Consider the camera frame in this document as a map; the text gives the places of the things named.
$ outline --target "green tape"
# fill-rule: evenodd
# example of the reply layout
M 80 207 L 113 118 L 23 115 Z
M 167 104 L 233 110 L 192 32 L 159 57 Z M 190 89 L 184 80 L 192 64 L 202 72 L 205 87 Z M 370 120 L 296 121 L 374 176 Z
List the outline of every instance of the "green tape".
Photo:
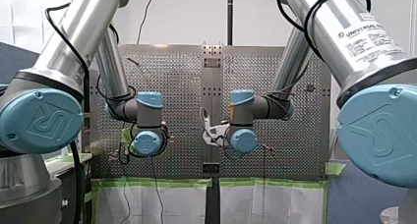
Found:
M 95 216 L 97 215 L 98 207 L 98 183 L 91 180 L 91 199 L 92 199 L 92 218 L 91 223 L 95 224 Z
M 255 185 L 255 179 L 251 178 L 220 178 L 221 187 L 250 187 Z
M 132 141 L 132 137 L 130 136 L 130 129 L 123 129 L 121 135 L 121 141 L 123 143 L 130 143 Z
M 90 156 L 90 153 L 80 153 L 79 155 L 80 155 L 80 160 L 82 160 L 83 158 Z M 74 162 L 74 157 L 73 155 L 66 155 L 61 160 L 63 162 Z
M 84 195 L 84 203 L 89 202 L 92 200 L 92 192 L 89 192 Z
M 323 182 L 323 224 L 328 223 L 328 181 Z
M 340 176 L 346 167 L 344 163 L 326 163 L 326 174 L 329 176 Z
M 118 187 L 125 186 L 125 178 L 119 179 L 94 179 L 91 182 L 98 187 Z M 182 179 L 166 180 L 157 179 L 159 188 L 206 188 L 211 186 L 211 179 Z M 155 187 L 154 178 L 128 178 L 126 187 Z
M 284 179 L 262 178 L 220 178 L 221 187 L 250 187 L 254 185 L 266 185 L 273 187 L 296 187 L 306 189 L 320 189 L 324 182 L 300 182 Z

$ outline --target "metal rod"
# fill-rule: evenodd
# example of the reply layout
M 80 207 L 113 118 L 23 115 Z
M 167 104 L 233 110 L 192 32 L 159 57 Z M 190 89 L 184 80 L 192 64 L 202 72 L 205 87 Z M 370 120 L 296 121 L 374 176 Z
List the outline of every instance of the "metal rod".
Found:
M 129 95 L 125 69 L 120 58 L 115 34 L 110 28 L 98 47 L 95 60 L 107 97 L 117 98 Z
M 302 23 L 319 0 L 287 0 Z M 337 105 L 354 93 L 417 68 L 358 0 L 327 0 L 307 27 L 309 36 L 341 86 Z
M 107 31 L 120 0 L 73 0 L 58 26 L 89 65 Z M 34 66 L 23 70 L 83 93 L 84 70 L 80 60 L 54 32 Z
M 298 80 L 307 68 L 312 49 L 307 43 L 304 33 L 294 28 L 289 36 L 286 48 L 279 62 L 270 92 L 276 98 L 288 100 L 295 92 Z
M 227 0 L 227 45 L 233 45 L 233 0 Z

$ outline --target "light blue joint cap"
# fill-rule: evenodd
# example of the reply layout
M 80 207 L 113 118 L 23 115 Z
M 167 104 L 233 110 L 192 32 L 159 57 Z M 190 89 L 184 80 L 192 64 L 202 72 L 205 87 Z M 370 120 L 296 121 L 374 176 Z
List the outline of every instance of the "light blue joint cap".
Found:
M 150 108 L 162 108 L 162 95 L 155 91 L 142 91 L 138 93 L 138 101 Z
M 249 102 L 255 98 L 254 91 L 251 89 L 235 89 L 230 92 L 232 105 L 239 105 Z
M 230 140 L 232 147 L 240 153 L 250 153 L 258 146 L 258 139 L 249 129 L 235 132 Z
M 135 151 L 142 156 L 152 156 L 157 154 L 162 146 L 160 137 L 151 131 L 143 131 L 136 135 L 133 141 Z
M 342 107 L 338 139 L 350 160 L 387 184 L 417 188 L 417 87 L 381 84 Z
M 0 141 L 18 153 L 49 153 L 73 141 L 83 121 L 72 95 L 51 88 L 26 91 L 0 110 Z

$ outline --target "universal robots arm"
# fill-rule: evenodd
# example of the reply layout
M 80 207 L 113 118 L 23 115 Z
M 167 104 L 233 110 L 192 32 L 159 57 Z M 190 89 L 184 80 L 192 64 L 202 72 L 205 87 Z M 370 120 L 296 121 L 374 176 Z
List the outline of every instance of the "universal robots arm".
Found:
M 138 126 L 131 151 L 159 154 L 166 144 L 158 92 L 130 90 L 109 24 L 129 0 L 73 0 L 30 69 L 18 71 L 0 98 L 0 145 L 17 153 L 47 153 L 67 146 L 83 124 L 83 81 L 96 54 L 109 114 Z
M 338 138 L 351 161 L 388 184 L 416 188 L 417 88 L 380 82 L 416 69 L 417 59 L 409 57 L 369 13 L 371 0 L 366 5 L 359 0 L 278 2 L 291 8 L 298 23 L 291 21 L 295 28 L 269 98 L 251 90 L 232 91 L 230 124 L 208 128 L 206 141 L 212 144 L 217 131 L 229 128 L 226 144 L 240 152 L 252 151 L 258 143 L 253 120 L 289 118 L 291 94 L 313 50 L 341 87 Z

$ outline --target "perforated metal panel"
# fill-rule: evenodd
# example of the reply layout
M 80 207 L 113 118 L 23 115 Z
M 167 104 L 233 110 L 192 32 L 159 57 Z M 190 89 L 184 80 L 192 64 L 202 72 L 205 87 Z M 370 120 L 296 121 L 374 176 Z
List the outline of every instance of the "perforated metal panel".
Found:
M 236 88 L 253 89 L 256 95 L 269 92 L 280 56 L 281 51 L 273 48 L 224 47 L 224 93 Z M 329 97 L 329 85 L 325 85 L 329 75 L 317 58 L 310 61 L 308 68 L 293 98 L 295 110 L 291 120 L 255 121 L 254 131 L 260 144 L 273 148 L 273 152 L 259 146 L 242 157 L 232 150 L 223 150 L 220 176 L 318 179 L 325 173 L 328 138 L 322 135 L 328 137 L 328 133 L 322 130 L 328 131 L 328 118 L 322 114 L 325 98 Z M 313 91 L 307 90 L 308 84 L 314 87 Z M 228 105 L 229 97 L 223 97 L 223 118 L 229 115 Z
M 204 53 L 202 46 L 137 46 L 121 47 L 129 84 L 138 90 L 157 90 L 163 95 L 163 120 L 173 138 L 162 155 L 154 159 L 156 174 L 162 178 L 201 178 L 203 162 L 220 161 L 222 177 L 269 177 L 320 179 L 325 173 L 328 149 L 329 74 L 317 59 L 311 61 L 306 76 L 294 98 L 295 113 L 290 121 L 260 120 L 255 131 L 261 143 L 274 148 L 266 153 L 258 148 L 252 154 L 230 160 L 224 156 L 208 156 L 203 144 L 199 108 L 203 85 L 209 81 L 221 88 L 222 101 L 211 102 L 212 114 L 227 119 L 229 92 L 235 88 L 251 88 L 257 94 L 269 91 L 283 48 L 228 47 L 219 58 L 223 77 L 202 76 Z M 136 66 L 126 58 L 140 64 Z M 315 90 L 306 91 L 311 84 Z M 94 91 L 91 96 L 92 173 L 95 177 L 124 175 L 151 177 L 149 159 L 132 158 L 127 166 L 120 165 L 115 151 L 119 147 L 123 123 L 110 119 L 104 111 L 104 100 Z
M 201 177 L 202 136 L 198 109 L 201 106 L 202 46 L 136 46 L 121 47 L 127 79 L 137 90 L 160 91 L 163 97 L 162 119 L 169 127 L 168 147 L 154 158 L 156 174 L 164 178 Z M 128 61 L 131 58 L 139 66 Z M 149 158 L 131 158 L 122 166 L 115 151 L 118 149 L 123 123 L 112 120 L 104 111 L 104 100 L 97 106 L 99 139 L 94 146 L 96 177 L 152 177 Z

